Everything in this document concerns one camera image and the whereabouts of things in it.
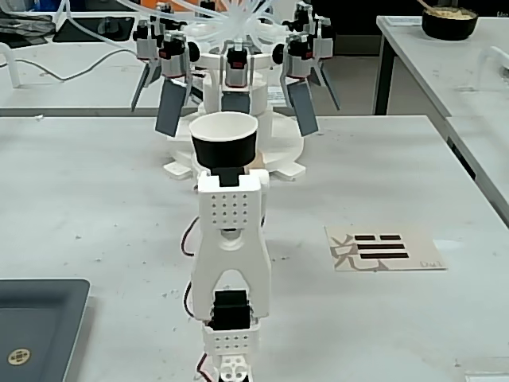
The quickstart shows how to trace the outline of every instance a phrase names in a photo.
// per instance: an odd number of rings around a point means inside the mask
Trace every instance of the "black cable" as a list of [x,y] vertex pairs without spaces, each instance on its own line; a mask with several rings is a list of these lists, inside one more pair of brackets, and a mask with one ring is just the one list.
[[[67,81],[70,81],[70,80],[74,80],[75,78],[81,77],[81,76],[83,76],[85,74],[88,74],[89,72],[91,72],[92,70],[97,68],[99,65],[101,65],[108,58],[114,56],[117,53],[123,53],[123,52],[131,53],[131,54],[136,55],[136,53],[134,53],[132,50],[129,50],[129,49],[114,50],[113,52],[108,53],[106,56],[101,57],[94,64],[92,64],[89,68],[83,70],[82,72],[73,74],[72,76],[69,76],[69,77],[60,77],[59,75],[53,73],[52,71],[50,71],[49,69],[45,68],[44,66],[38,64],[37,62],[33,62],[33,61],[30,61],[30,60],[25,60],[25,59],[22,59],[22,58],[18,58],[18,59],[16,59],[16,62],[22,62],[23,64],[28,64],[28,65],[35,66],[36,68],[38,68],[42,72],[50,75],[54,79],[59,80],[61,82],[67,82]],[[5,68],[6,66],[7,66],[7,64],[0,64],[0,68]]]
[[188,307],[189,293],[191,293],[191,282],[190,281],[188,282],[188,285],[185,288],[184,309],[185,309],[185,313],[187,313],[190,318],[194,318],[194,313]]
[[184,235],[182,236],[182,240],[181,240],[181,251],[182,253],[185,255],[185,256],[188,256],[188,257],[193,257],[194,256],[194,253],[192,252],[187,252],[185,250],[185,242],[187,241],[188,239],[188,236],[189,234],[191,233],[192,229],[194,228],[194,226],[196,225],[196,223],[198,222],[198,220],[200,219],[199,216],[195,217],[194,220],[191,222],[191,224],[189,225],[188,229],[185,230],[184,232]]

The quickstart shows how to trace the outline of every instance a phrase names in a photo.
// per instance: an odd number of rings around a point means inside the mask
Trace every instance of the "black bowl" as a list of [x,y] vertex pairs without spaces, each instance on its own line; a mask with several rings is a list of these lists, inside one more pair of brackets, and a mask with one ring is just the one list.
[[422,29],[433,38],[447,41],[460,41],[468,38],[476,28],[479,15],[471,10],[451,6],[434,6],[435,10],[458,10],[465,15],[471,16],[467,19],[438,17],[427,10],[422,14]]

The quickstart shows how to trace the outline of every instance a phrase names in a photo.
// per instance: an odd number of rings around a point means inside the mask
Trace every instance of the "table leg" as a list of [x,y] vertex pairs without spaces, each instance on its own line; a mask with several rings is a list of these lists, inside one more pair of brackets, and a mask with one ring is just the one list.
[[390,82],[392,81],[392,68],[396,53],[387,39],[382,35],[379,56],[379,71],[376,78],[375,102],[373,105],[374,115],[387,115],[389,106]]

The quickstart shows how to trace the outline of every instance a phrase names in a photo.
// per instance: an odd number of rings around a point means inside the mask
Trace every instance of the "white plastic part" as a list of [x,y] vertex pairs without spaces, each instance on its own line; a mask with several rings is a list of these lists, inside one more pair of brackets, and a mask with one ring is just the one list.
[[12,49],[8,46],[8,44],[0,42],[0,53],[2,53],[6,58],[7,68],[9,69],[10,83],[13,85],[13,88],[18,88],[21,85],[21,81],[19,80],[17,62],[14,59]]
[[224,356],[242,355],[251,363],[251,354],[258,351],[259,330],[259,323],[242,330],[212,330],[210,326],[204,325],[204,350],[212,356],[215,368],[220,368]]
[[250,376],[250,365],[243,356],[222,357],[220,378],[223,382],[243,382]]
[[262,185],[257,175],[240,175],[239,186],[220,187],[218,176],[198,178],[201,241],[192,273],[195,317],[211,319],[214,290],[224,272],[238,271],[249,287],[252,317],[269,315],[270,258],[262,237]]

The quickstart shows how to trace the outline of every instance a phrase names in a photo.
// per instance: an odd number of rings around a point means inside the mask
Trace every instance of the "bowl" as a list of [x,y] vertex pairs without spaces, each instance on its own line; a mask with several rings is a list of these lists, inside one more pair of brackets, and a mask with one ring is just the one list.
[[433,38],[447,41],[467,39],[476,28],[479,15],[465,8],[453,6],[434,6],[440,15],[424,10],[422,29]]

